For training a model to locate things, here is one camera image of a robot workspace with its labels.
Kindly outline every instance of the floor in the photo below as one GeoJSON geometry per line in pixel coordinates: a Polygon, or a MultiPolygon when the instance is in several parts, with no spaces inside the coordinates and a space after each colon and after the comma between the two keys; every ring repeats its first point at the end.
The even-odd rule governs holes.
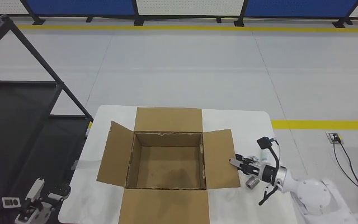
{"type": "MultiPolygon", "coordinates": [[[[114,22],[132,23],[94,19],[91,24],[114,22]]],[[[232,21],[223,22],[229,25],[232,21]]],[[[17,19],[16,23],[30,24],[25,19],[17,19]]],[[[84,19],[49,19],[46,23],[85,24],[84,19]]],[[[197,25],[196,20],[182,23],[197,25]]],[[[207,24],[215,25],[209,20],[201,21],[201,25],[207,24]]],[[[332,27],[329,21],[246,20],[245,24],[332,27]]],[[[23,30],[23,33],[93,116],[100,105],[113,104],[259,110],[275,120],[358,120],[356,32],[23,30]]],[[[0,52],[0,80],[51,80],[13,34],[0,41],[0,52]]],[[[64,94],[53,113],[80,111],[64,94]]],[[[333,180],[351,210],[358,213],[357,188],[336,164],[325,131],[275,130],[282,160],[297,177],[333,180]]],[[[339,130],[339,133],[358,171],[355,160],[358,131],[339,130]]],[[[343,168],[352,176],[340,147],[337,153],[343,168]]]]}

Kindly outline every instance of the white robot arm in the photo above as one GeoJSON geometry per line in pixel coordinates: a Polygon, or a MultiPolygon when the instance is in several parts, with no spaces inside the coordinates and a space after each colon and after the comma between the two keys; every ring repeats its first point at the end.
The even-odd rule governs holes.
{"type": "Polygon", "coordinates": [[[358,215],[352,214],[333,182],[327,179],[295,180],[290,170],[279,165],[271,142],[267,137],[257,140],[261,149],[270,150],[276,167],[259,164],[239,154],[229,160],[244,174],[254,176],[274,187],[269,193],[265,191],[263,200],[259,202],[260,206],[277,190],[282,193],[290,192],[307,224],[358,224],[358,215]]]}

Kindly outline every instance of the black cable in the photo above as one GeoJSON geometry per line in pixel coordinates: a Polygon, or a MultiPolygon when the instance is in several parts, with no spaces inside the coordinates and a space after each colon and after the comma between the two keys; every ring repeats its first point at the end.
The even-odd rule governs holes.
{"type": "MultiPolygon", "coordinates": [[[[337,155],[336,155],[335,143],[333,143],[333,151],[334,151],[334,153],[335,153],[335,158],[336,158],[336,161],[337,161],[337,163],[338,163],[338,166],[340,166],[342,172],[346,175],[346,177],[347,177],[354,185],[356,185],[356,186],[358,187],[358,184],[356,184],[356,183],[346,174],[346,172],[345,172],[344,169],[342,168],[340,162],[338,161],[338,158],[337,158],[337,155]]],[[[349,163],[350,163],[350,166],[351,166],[351,170],[352,170],[352,172],[353,172],[355,178],[357,178],[356,175],[355,175],[355,173],[354,173],[354,171],[353,171],[353,168],[352,168],[351,159],[349,158],[349,156],[348,156],[347,153],[346,153],[346,156],[348,157],[348,160],[349,160],[349,163]]]]}
{"type": "Polygon", "coordinates": [[[261,201],[258,203],[258,205],[259,205],[259,206],[263,205],[263,203],[264,203],[265,201],[267,201],[268,198],[269,198],[271,195],[273,195],[274,192],[276,192],[278,189],[279,189],[279,186],[275,186],[274,189],[273,189],[272,191],[270,191],[268,194],[266,194],[266,192],[265,192],[265,194],[263,195],[263,200],[261,200],[261,201]]]}
{"type": "Polygon", "coordinates": [[[349,157],[349,155],[348,155],[348,153],[347,153],[346,149],[344,148],[344,146],[342,145],[342,143],[341,143],[341,142],[340,142],[340,145],[341,145],[341,147],[343,148],[343,151],[345,152],[345,154],[346,154],[346,156],[347,156],[347,158],[348,158],[348,161],[349,161],[349,167],[351,168],[351,171],[352,171],[352,173],[353,173],[353,176],[354,176],[354,178],[356,179],[356,181],[358,182],[358,178],[357,178],[357,176],[356,176],[356,174],[355,174],[355,172],[354,172],[354,170],[353,170],[353,166],[352,166],[351,158],[349,157]]]}
{"type": "Polygon", "coordinates": [[[271,184],[272,184],[272,186],[274,186],[275,185],[276,174],[277,174],[277,172],[279,171],[279,168],[280,168],[280,161],[279,161],[279,158],[277,157],[276,153],[272,149],[272,147],[269,147],[268,150],[270,150],[270,152],[271,152],[271,154],[274,157],[275,162],[276,162],[275,172],[274,172],[274,175],[272,176],[272,180],[271,180],[271,184]]]}

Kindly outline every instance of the box flap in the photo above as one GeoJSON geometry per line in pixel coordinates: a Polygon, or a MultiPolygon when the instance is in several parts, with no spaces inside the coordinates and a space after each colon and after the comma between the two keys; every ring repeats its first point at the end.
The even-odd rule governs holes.
{"type": "Polygon", "coordinates": [[[119,224],[209,224],[204,190],[125,189],[119,224]]]}
{"type": "Polygon", "coordinates": [[[97,181],[124,186],[134,132],[111,121],[97,181]]]}
{"type": "Polygon", "coordinates": [[[202,132],[201,109],[137,108],[136,132],[202,132]]]}
{"type": "Polygon", "coordinates": [[[237,168],[229,163],[235,158],[231,130],[203,134],[206,188],[237,188],[240,186],[237,168]]]}

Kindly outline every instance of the blue panel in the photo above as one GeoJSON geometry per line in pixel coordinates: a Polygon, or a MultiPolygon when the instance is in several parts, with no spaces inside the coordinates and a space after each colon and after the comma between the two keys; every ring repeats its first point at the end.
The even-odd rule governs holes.
{"type": "Polygon", "coordinates": [[[131,0],[27,0],[35,14],[133,15],[131,0]]]}
{"type": "Polygon", "coordinates": [[[249,0],[247,16],[342,17],[356,0],[249,0]]]}

